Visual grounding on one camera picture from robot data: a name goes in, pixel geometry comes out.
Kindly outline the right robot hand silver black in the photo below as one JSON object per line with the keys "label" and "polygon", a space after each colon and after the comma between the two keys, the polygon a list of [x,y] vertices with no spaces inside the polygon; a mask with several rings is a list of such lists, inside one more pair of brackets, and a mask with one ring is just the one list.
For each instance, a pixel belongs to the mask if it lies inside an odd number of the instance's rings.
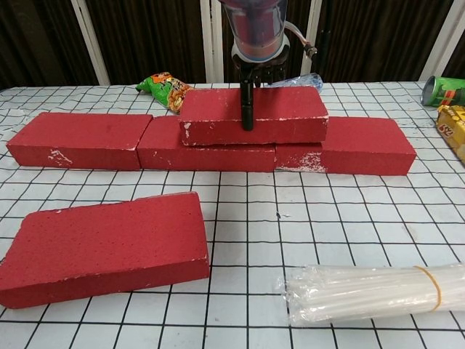
{"label": "right robot hand silver black", "polygon": [[261,83],[273,84],[284,80],[288,53],[289,45],[284,44],[277,57],[263,63],[250,63],[240,57],[237,47],[233,47],[232,61],[240,78],[240,109],[244,130],[251,131],[254,128],[254,87],[260,87]]}

